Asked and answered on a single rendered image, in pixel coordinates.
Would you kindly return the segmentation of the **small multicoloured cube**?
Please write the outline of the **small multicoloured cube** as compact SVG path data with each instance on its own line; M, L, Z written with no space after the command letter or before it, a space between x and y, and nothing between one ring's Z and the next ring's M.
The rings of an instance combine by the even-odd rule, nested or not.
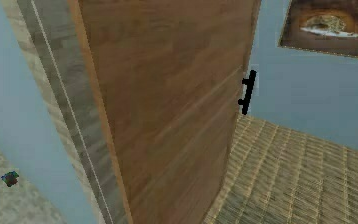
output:
M19 174L16 171L11 171L4 174L1 179L8 186L11 187L18 182Z

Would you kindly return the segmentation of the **brown wooden room door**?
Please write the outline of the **brown wooden room door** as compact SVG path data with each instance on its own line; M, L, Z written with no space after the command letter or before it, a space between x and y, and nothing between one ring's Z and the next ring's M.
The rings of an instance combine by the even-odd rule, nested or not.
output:
M66 0L128 224L202 224L261 0Z

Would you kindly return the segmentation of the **brown framed wall picture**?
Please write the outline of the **brown framed wall picture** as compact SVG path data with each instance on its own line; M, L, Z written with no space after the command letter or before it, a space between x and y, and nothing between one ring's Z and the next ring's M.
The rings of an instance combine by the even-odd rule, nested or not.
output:
M278 45L358 59L358 0L290 0Z

